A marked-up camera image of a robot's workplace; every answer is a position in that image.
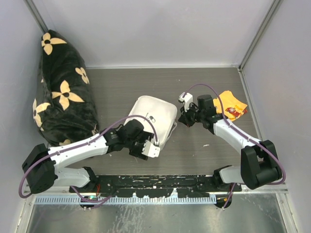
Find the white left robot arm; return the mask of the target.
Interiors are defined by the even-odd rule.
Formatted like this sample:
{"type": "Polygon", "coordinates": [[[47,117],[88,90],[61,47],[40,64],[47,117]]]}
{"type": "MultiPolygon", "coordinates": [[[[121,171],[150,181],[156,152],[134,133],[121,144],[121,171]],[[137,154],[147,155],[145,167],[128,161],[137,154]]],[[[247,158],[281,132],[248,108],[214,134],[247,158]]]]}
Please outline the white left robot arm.
{"type": "Polygon", "coordinates": [[[27,198],[23,186],[27,183],[31,194],[39,194],[52,187],[67,186],[78,192],[93,192],[99,184],[92,168],[71,168],[70,165],[87,158],[129,150],[129,154],[147,160],[153,155],[152,149],[158,143],[158,135],[149,122],[151,132],[146,131],[139,116],[128,116],[128,122],[115,122],[100,133],[84,140],[57,147],[47,148],[39,144],[33,148],[22,164],[24,175],[20,181],[18,194],[27,198]]]}

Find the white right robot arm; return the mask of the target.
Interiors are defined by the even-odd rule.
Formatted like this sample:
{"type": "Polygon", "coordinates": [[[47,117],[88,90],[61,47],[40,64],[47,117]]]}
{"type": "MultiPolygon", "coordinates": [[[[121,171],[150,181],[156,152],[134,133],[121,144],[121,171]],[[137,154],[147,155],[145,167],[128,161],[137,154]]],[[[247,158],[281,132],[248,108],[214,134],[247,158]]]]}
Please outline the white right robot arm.
{"type": "Polygon", "coordinates": [[[182,93],[179,102],[183,104],[179,122],[188,127],[201,123],[241,155],[239,166],[228,165],[214,170],[212,179],[215,189],[225,191],[231,183],[239,183],[254,190],[282,179],[274,144],[270,140],[261,141],[246,134],[221,113],[217,113],[211,95],[201,95],[194,103],[191,94],[182,93]]]}

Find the grey medicine kit case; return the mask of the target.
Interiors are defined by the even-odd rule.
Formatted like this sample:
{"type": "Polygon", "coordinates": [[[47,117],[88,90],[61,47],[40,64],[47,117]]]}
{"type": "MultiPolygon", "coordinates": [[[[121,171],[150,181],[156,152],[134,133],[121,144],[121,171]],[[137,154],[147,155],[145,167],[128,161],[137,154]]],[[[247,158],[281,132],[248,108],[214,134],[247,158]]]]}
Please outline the grey medicine kit case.
{"type": "Polygon", "coordinates": [[[172,103],[155,97],[139,97],[132,107],[129,115],[144,116],[144,119],[140,117],[135,119],[144,126],[145,131],[150,133],[153,133],[154,131],[147,120],[152,123],[157,133],[159,147],[161,150],[164,148],[166,142],[170,139],[172,132],[177,127],[177,107],[172,103]]]}

